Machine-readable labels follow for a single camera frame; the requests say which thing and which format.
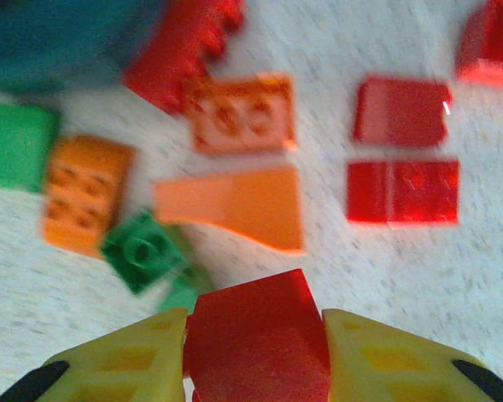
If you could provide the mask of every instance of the black tip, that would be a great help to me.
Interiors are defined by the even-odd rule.
[[[0,402],[35,402],[69,367],[69,363],[62,360],[30,371],[0,395]]]
[[[454,367],[465,375],[481,391],[490,396],[495,402],[503,402],[503,380],[487,368],[464,360],[454,360]]]

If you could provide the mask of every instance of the orange slope brick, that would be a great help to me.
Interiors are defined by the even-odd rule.
[[[288,75],[189,80],[185,110],[200,153],[295,150],[293,83]]]
[[[281,252],[304,252],[295,167],[161,180],[154,195],[162,224],[212,224]]]
[[[49,244],[101,258],[97,247],[117,216],[134,153],[87,135],[56,145],[45,186],[43,237]]]

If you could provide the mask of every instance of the green block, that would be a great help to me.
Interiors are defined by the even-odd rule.
[[[198,297],[215,290],[209,273],[199,265],[192,265],[172,284],[172,291],[164,299],[160,312],[170,308],[184,307],[191,314],[194,312]]]
[[[37,106],[0,105],[0,186],[41,192],[60,116]]]
[[[180,230],[161,226],[148,210],[108,232],[101,253],[135,295],[169,272],[180,274],[193,256]]]

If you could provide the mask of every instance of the teal container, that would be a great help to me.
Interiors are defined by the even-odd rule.
[[[45,93],[119,80],[165,0],[0,0],[0,90]]]

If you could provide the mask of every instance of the plastic toy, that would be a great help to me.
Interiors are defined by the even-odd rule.
[[[150,211],[108,232],[101,253],[135,295],[169,272],[179,275],[193,257],[179,229],[163,228]]]
[[[242,25],[244,0],[169,2],[147,51],[125,72],[125,86],[168,113],[184,111],[183,80],[206,73],[204,54],[220,57],[226,33]]]
[[[476,358],[349,312],[323,319],[303,272],[285,272],[59,353],[0,402],[184,402],[188,373],[194,402],[503,402]]]
[[[57,354],[46,364],[70,367],[37,401],[184,402],[186,317],[169,310]]]
[[[347,219],[370,224],[457,224],[459,170],[456,159],[349,163]]]
[[[323,318],[330,402],[503,402],[503,381],[466,353],[341,310]],[[478,368],[480,387],[466,367]]]
[[[186,85],[186,114],[200,153],[295,150],[293,84],[288,75]]]
[[[119,81],[166,3],[54,0],[41,7],[0,0],[0,90],[43,93]]]
[[[326,402],[328,344],[303,272],[200,296],[184,365],[204,402]]]
[[[444,83],[368,75],[361,85],[354,140],[430,147],[447,136],[443,114],[452,101]]]
[[[60,118],[36,106],[0,105],[0,186],[38,193]]]
[[[292,166],[154,184],[162,224],[212,224],[286,253],[303,252],[298,175]]]
[[[503,0],[489,0],[467,22],[456,75],[460,80],[503,86]]]
[[[101,258],[135,150],[102,138],[64,138],[54,148],[46,185],[43,237],[51,245]]]
[[[192,314],[198,297],[215,289],[209,273],[199,265],[187,268],[172,284],[172,290],[163,300],[159,311],[183,307]]]

